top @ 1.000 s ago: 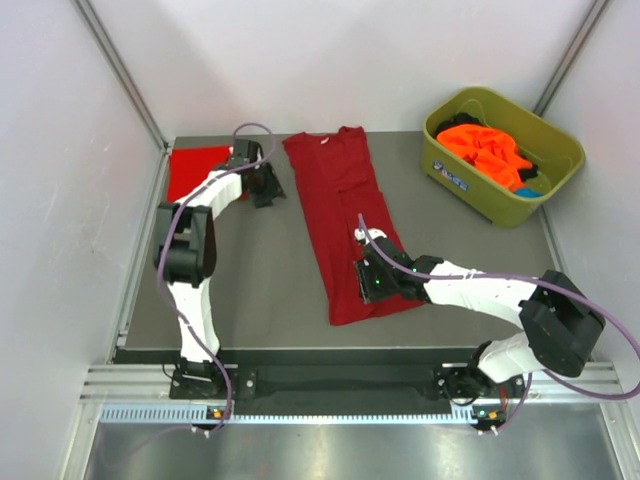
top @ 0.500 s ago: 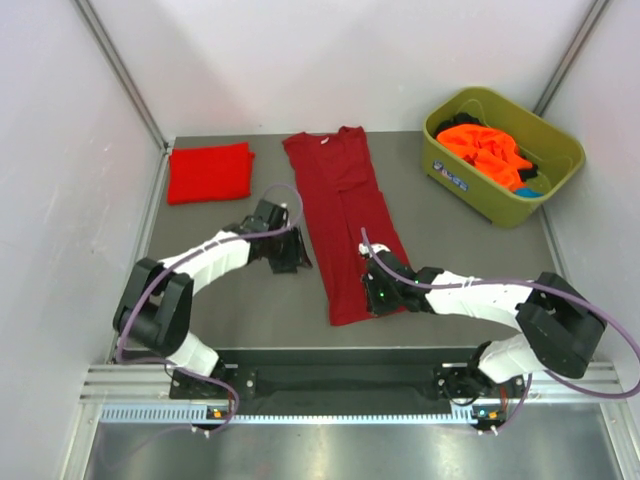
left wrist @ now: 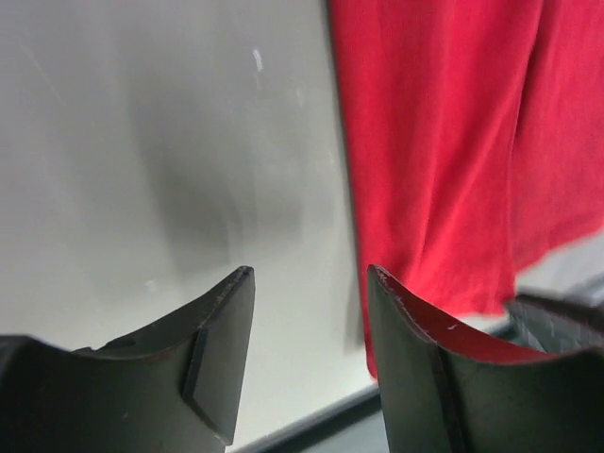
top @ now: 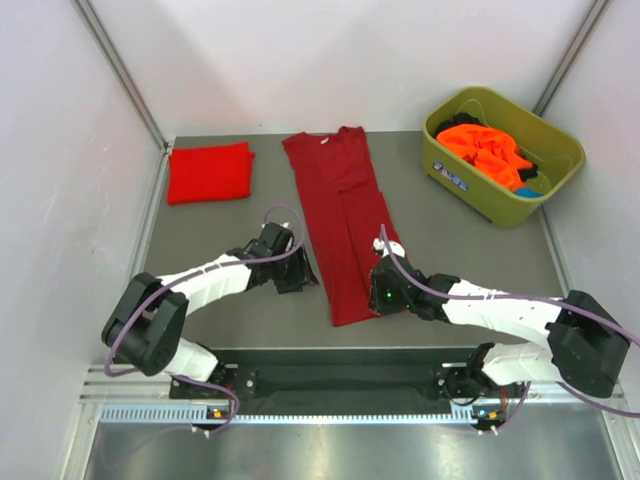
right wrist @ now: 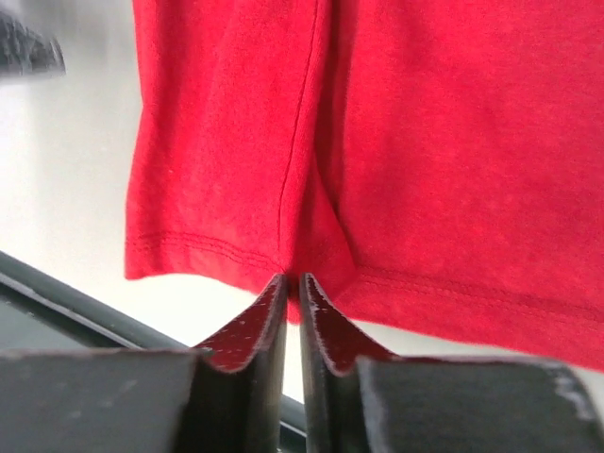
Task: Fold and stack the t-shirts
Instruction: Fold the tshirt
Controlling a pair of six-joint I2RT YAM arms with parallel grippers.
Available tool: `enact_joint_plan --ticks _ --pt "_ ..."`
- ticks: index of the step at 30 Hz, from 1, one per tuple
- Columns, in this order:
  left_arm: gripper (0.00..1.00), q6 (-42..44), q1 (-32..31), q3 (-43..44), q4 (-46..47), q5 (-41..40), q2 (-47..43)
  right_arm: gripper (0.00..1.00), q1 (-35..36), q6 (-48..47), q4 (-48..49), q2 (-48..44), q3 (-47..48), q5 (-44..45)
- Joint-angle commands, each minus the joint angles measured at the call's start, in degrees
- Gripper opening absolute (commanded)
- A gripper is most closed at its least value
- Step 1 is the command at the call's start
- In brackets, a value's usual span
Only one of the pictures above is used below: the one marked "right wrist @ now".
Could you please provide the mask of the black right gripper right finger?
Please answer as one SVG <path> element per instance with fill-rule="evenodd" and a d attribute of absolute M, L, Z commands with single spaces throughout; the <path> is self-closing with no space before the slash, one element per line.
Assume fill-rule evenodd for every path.
<path fill-rule="evenodd" d="M 403 357 L 299 283 L 310 452 L 599 452 L 603 424 L 565 365 L 514 356 Z"/>

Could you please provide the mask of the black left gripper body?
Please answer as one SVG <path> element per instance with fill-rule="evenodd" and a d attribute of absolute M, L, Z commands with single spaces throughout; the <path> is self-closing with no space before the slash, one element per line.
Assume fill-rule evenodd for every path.
<path fill-rule="evenodd" d="M 1 9 L 1 77 L 63 74 L 65 62 L 57 39 L 27 26 Z"/>

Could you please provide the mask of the dark red t-shirt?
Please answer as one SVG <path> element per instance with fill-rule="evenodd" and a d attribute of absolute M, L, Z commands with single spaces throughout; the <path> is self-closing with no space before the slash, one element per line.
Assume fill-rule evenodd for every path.
<path fill-rule="evenodd" d="M 603 367 L 599 1 L 137 1 L 126 277 Z"/>

